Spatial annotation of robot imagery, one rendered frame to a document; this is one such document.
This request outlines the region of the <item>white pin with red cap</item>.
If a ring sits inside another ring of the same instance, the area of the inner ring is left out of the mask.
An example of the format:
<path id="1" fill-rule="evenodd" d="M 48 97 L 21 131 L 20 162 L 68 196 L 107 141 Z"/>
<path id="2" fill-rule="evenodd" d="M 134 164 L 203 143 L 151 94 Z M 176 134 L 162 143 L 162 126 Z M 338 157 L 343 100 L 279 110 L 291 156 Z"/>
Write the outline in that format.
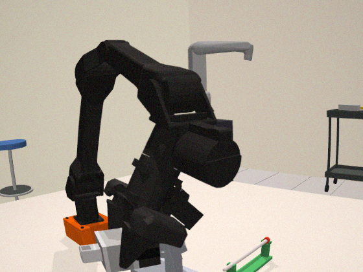
<path id="1" fill-rule="evenodd" d="M 269 237 L 266 237 L 263 239 L 261 243 L 256 245 L 254 248 L 250 249 L 247 253 L 243 254 L 243 256 L 240 256 L 238 259 L 230 263 L 228 266 L 224 267 L 223 272 L 227 271 L 228 269 L 231 269 L 234 264 L 238 264 L 241 260 L 244 260 L 247 256 L 250 256 L 253 252 L 255 252 L 258 248 L 262 247 L 262 245 L 267 244 L 270 241 Z"/>

